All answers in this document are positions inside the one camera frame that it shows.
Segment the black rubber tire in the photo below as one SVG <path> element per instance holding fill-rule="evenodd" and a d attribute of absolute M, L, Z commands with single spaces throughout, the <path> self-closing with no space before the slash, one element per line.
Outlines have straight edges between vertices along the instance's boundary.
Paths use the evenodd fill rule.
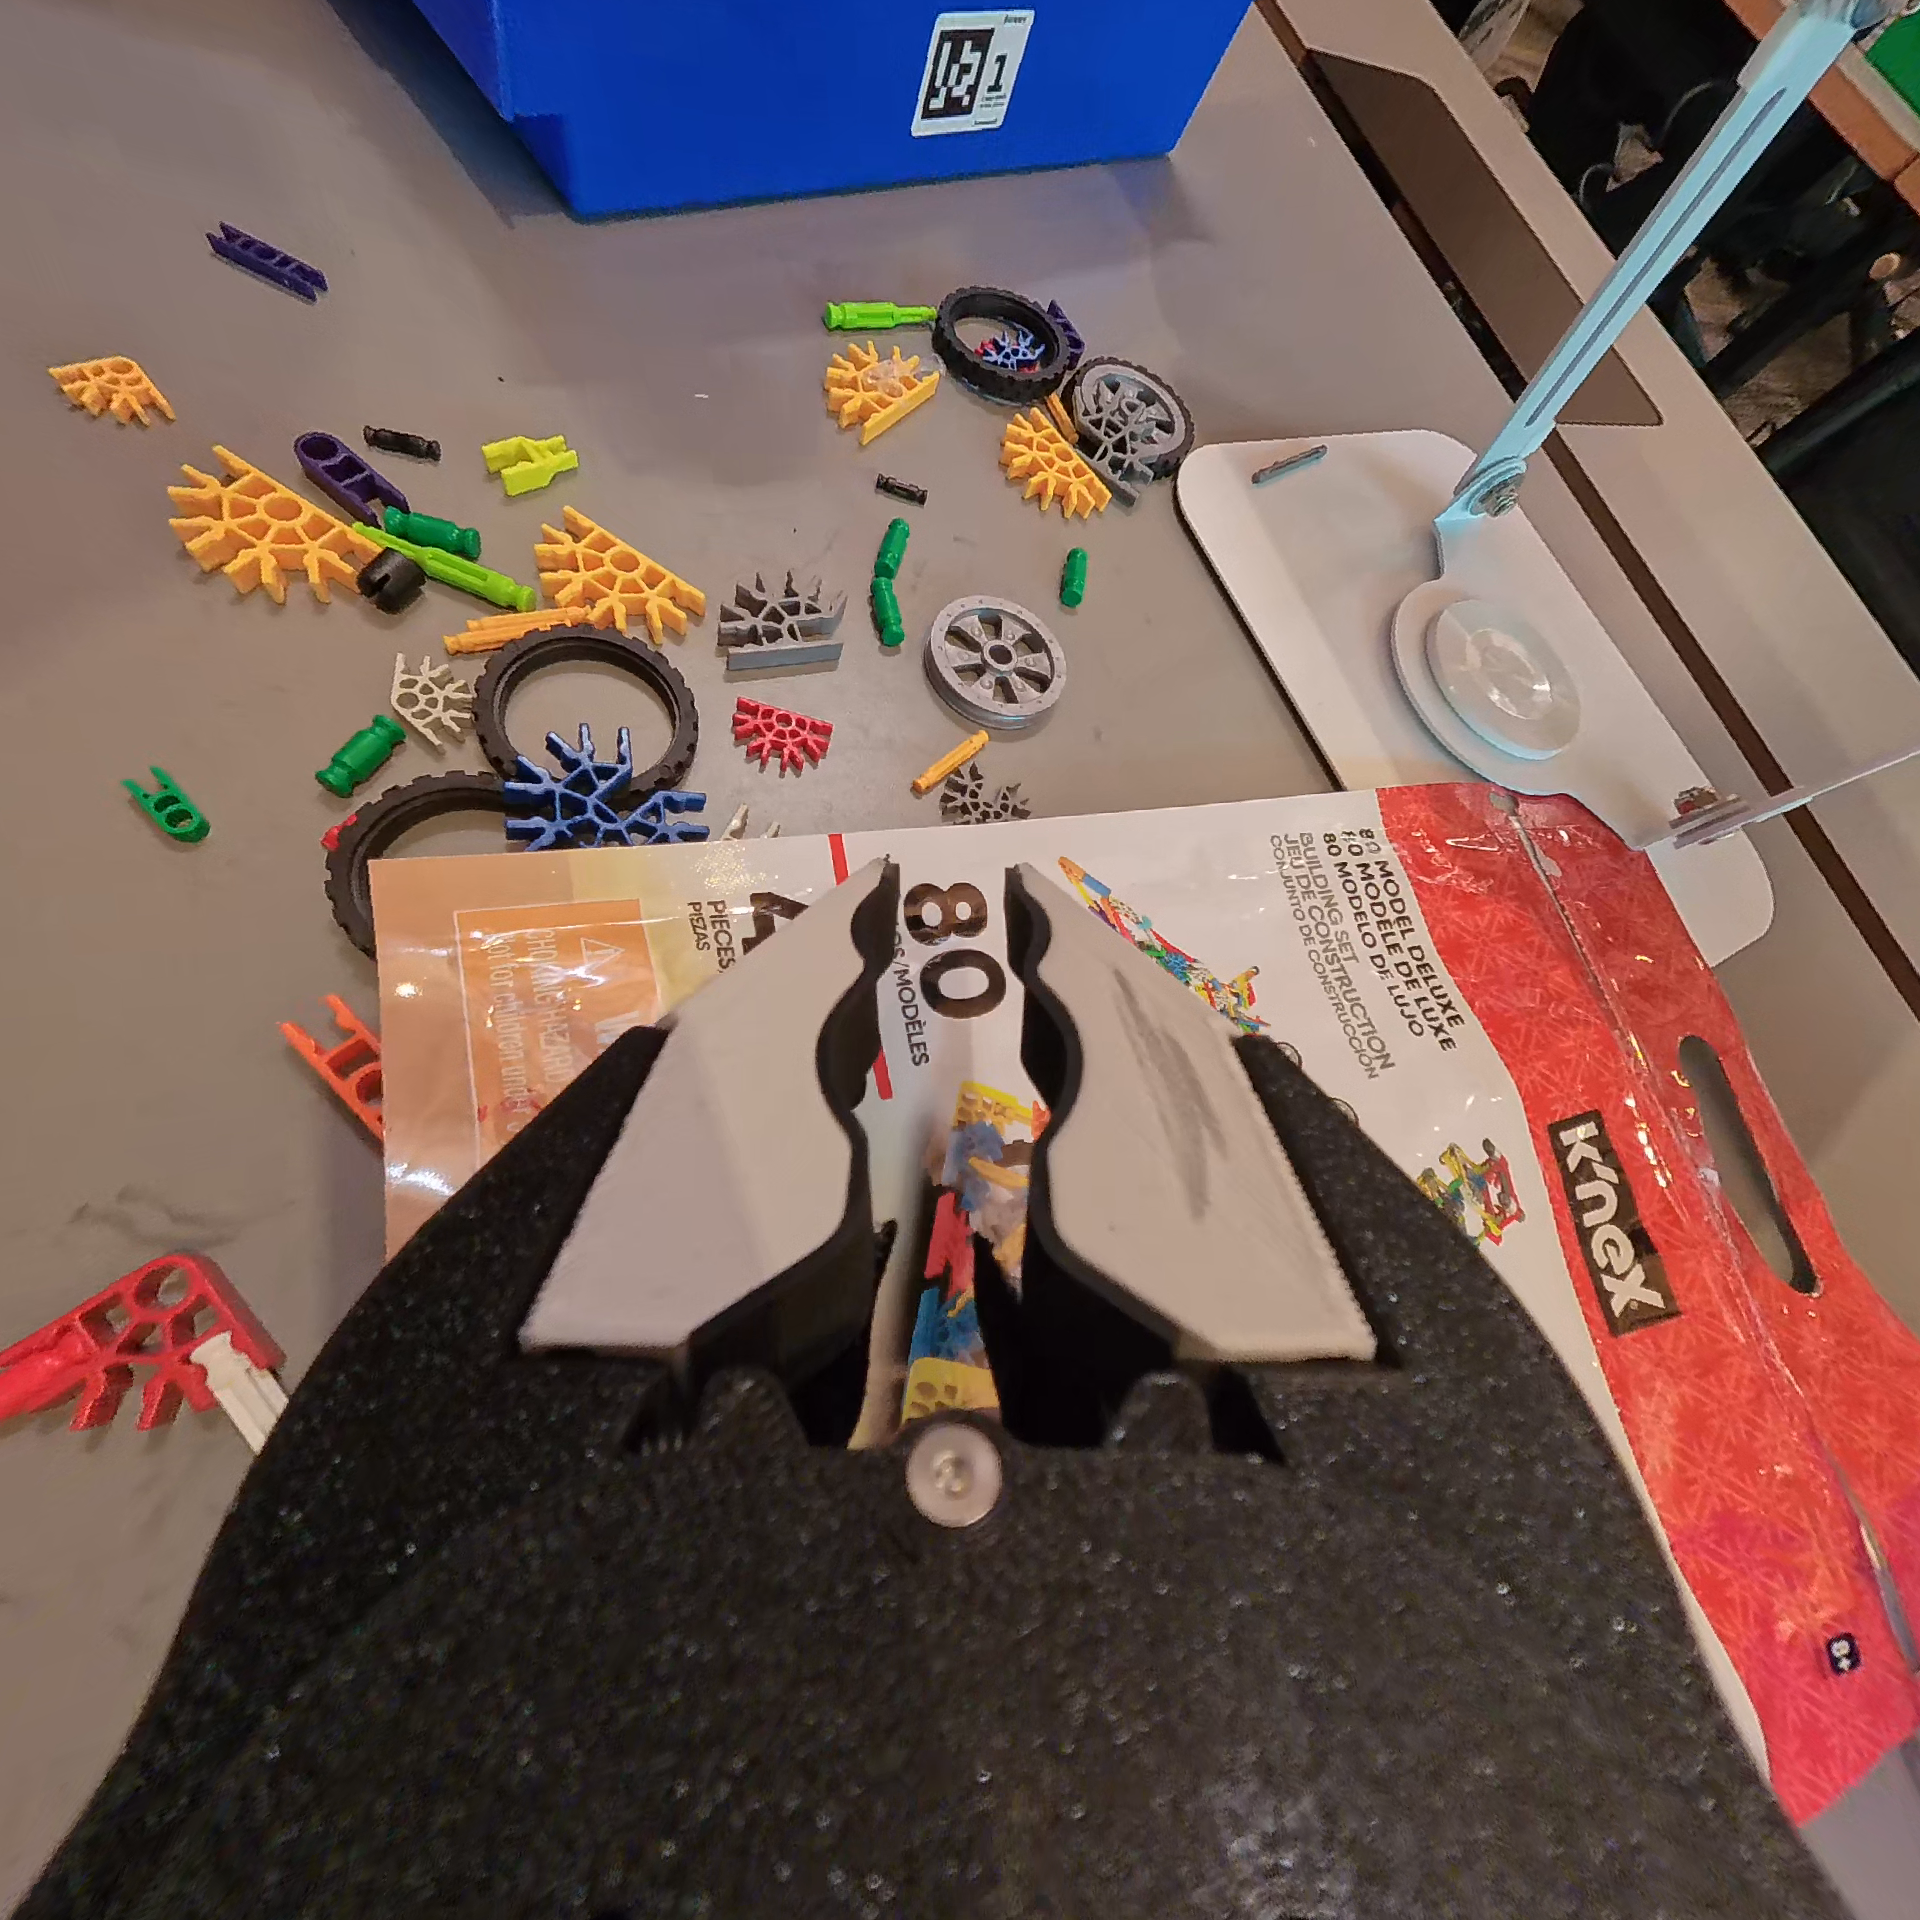
<path fill-rule="evenodd" d="M 656 761 L 632 770 L 628 794 L 649 801 L 657 792 L 678 788 L 697 759 L 702 736 L 699 707 L 691 685 L 651 642 L 590 626 L 531 632 L 509 637 L 491 655 L 470 698 L 470 721 L 486 764 L 503 779 L 516 776 L 518 754 L 508 723 L 511 698 L 528 679 L 563 664 L 609 665 L 656 696 L 672 723 L 672 736 Z"/>
<path fill-rule="evenodd" d="M 974 346 L 993 332 L 1029 330 L 1045 348 L 1045 360 L 1027 373 L 988 369 Z M 944 369 L 974 395 L 1016 410 L 1043 405 L 1068 379 L 1065 348 L 1047 309 L 997 285 L 960 285 L 939 304 L 929 330 L 933 351 Z"/>
<path fill-rule="evenodd" d="M 497 776 L 441 772 L 390 787 L 355 810 L 355 827 L 326 856 L 325 891 L 331 917 L 352 949 L 368 960 L 377 959 L 369 863 L 384 857 L 408 829 L 455 811 L 503 819 L 508 813 L 504 785 Z"/>

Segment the blue plastic bin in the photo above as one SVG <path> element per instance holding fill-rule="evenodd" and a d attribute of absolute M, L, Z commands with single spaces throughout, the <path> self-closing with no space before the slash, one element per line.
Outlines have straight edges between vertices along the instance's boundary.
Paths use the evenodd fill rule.
<path fill-rule="evenodd" d="M 421 3 L 582 218 L 1168 153 L 1245 3 Z"/>

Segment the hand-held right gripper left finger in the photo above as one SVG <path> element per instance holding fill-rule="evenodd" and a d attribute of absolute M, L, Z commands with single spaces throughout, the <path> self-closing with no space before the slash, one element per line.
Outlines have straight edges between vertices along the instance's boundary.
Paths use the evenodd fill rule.
<path fill-rule="evenodd" d="M 733 1367 L 852 1434 L 883 1251 L 857 1121 L 899 866 L 875 857 L 639 1031 L 643 1079 L 518 1331 L 524 1359 L 649 1360 L 692 1409 Z"/>

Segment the round clear suction disc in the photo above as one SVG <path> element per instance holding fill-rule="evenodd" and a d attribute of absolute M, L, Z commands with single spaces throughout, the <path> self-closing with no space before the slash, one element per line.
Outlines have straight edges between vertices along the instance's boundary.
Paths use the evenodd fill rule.
<path fill-rule="evenodd" d="M 1510 608 L 1429 584 L 1398 604 L 1389 655 L 1407 704 L 1462 764 L 1548 761 L 1580 735 L 1565 660 Z"/>

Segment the purple link with holes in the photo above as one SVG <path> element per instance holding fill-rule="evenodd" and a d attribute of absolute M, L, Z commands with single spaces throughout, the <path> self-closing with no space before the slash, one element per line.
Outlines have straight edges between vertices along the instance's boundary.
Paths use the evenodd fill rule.
<path fill-rule="evenodd" d="M 304 479 L 350 521 L 384 525 L 385 509 L 408 513 L 408 498 L 373 469 L 361 452 L 325 429 L 295 437 L 295 458 Z"/>

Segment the yellow half-round connector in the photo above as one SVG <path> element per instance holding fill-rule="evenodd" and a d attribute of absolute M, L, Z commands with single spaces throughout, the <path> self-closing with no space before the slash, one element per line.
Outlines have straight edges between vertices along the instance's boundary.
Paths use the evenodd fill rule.
<path fill-rule="evenodd" d="M 1009 416 L 999 439 L 999 469 L 1021 498 L 1065 520 L 1089 520 L 1112 503 L 1110 487 L 1040 407 Z"/>
<path fill-rule="evenodd" d="M 912 416 L 944 379 L 939 367 L 924 369 L 917 354 L 886 354 L 872 343 L 847 343 L 822 373 L 827 413 L 840 429 L 854 429 L 862 445 Z"/>

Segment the red clip rod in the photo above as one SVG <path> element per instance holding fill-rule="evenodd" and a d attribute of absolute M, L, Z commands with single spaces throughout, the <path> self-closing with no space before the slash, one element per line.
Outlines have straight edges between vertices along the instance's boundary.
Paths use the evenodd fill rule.
<path fill-rule="evenodd" d="M 3 1423 L 48 1411 L 89 1381 L 99 1347 L 83 1325 L 60 1323 L 3 1353 Z"/>

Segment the red fan connector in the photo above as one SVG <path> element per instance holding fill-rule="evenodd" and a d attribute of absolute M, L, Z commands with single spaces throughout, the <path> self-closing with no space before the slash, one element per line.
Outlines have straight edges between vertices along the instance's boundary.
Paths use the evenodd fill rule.
<path fill-rule="evenodd" d="M 731 716 L 731 736 L 756 767 L 774 764 L 783 777 L 800 776 L 825 759 L 832 723 L 741 696 Z"/>

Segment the white short rod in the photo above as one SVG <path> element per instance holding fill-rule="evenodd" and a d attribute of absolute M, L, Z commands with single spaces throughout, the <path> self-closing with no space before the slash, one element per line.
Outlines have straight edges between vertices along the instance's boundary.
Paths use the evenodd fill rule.
<path fill-rule="evenodd" d="M 285 1392 L 277 1373 L 235 1349 L 229 1332 L 208 1335 L 191 1349 L 189 1360 L 203 1373 L 229 1423 L 257 1456 L 285 1411 Z"/>

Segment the small yellow fan connector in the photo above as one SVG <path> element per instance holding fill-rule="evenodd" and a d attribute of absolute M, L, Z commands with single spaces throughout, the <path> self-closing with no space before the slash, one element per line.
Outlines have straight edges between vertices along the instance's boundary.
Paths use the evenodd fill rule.
<path fill-rule="evenodd" d="M 175 421 L 173 405 L 159 394 L 143 367 L 124 354 L 93 356 L 48 369 L 60 394 L 86 416 L 110 416 L 116 423 L 151 425 L 153 419 Z"/>

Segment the pale grey fan connector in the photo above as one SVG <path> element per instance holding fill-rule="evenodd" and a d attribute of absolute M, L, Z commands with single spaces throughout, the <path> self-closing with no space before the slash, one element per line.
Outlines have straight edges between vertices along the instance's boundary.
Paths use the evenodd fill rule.
<path fill-rule="evenodd" d="M 459 746 L 473 725 L 473 685 L 445 660 L 422 657 L 408 664 L 405 655 L 395 655 L 390 711 L 430 751 L 443 753 Z"/>

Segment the purple ladder connector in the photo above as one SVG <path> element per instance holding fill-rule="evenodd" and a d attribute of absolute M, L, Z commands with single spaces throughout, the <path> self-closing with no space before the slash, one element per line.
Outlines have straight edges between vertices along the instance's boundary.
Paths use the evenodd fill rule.
<path fill-rule="evenodd" d="M 205 241 L 214 257 L 305 304 L 315 304 L 328 291 L 328 281 L 319 267 L 264 242 L 251 232 L 219 225 L 216 232 L 205 234 Z"/>

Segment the printed toy packaging bag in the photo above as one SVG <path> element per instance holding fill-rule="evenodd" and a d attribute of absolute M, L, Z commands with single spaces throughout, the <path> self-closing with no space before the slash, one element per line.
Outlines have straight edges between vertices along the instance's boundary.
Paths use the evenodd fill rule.
<path fill-rule="evenodd" d="M 617 1036 L 891 857 L 859 1117 L 895 1223 L 854 1445 L 997 1411 L 1049 1098 L 1001 879 L 1267 1039 L 1531 1313 L 1636 1476 L 1734 1727 L 1808 1825 L 1916 1737 L 1916 1335 L 1836 1235 L 1653 865 L 1477 785 L 1063 820 L 405 857 L 373 881 L 395 1252 Z"/>

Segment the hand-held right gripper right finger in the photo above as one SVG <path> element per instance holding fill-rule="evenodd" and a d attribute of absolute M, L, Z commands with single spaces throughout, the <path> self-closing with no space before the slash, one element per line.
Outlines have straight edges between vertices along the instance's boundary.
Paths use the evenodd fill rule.
<path fill-rule="evenodd" d="M 1016 1295 L 977 1284 L 1009 1434 L 1267 1434 L 1245 1365 L 1375 1359 L 1237 1034 L 1035 866 L 1003 879 L 1047 1107 Z"/>

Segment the large yellow connector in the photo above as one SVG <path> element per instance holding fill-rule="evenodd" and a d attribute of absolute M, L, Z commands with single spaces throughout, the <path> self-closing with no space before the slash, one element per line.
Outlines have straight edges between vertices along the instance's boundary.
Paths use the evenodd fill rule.
<path fill-rule="evenodd" d="M 563 509 L 563 525 L 542 525 L 534 562 L 550 605 L 591 629 L 660 642 L 705 613 L 697 585 L 574 507 Z"/>
<path fill-rule="evenodd" d="M 264 593 L 283 605 L 287 585 L 304 578 L 328 602 L 334 585 L 355 588 L 382 551 L 359 525 L 335 520 L 229 449 L 212 451 L 219 472 L 182 466 L 182 482 L 167 489 L 169 525 L 182 551 L 205 573 L 235 593 Z"/>

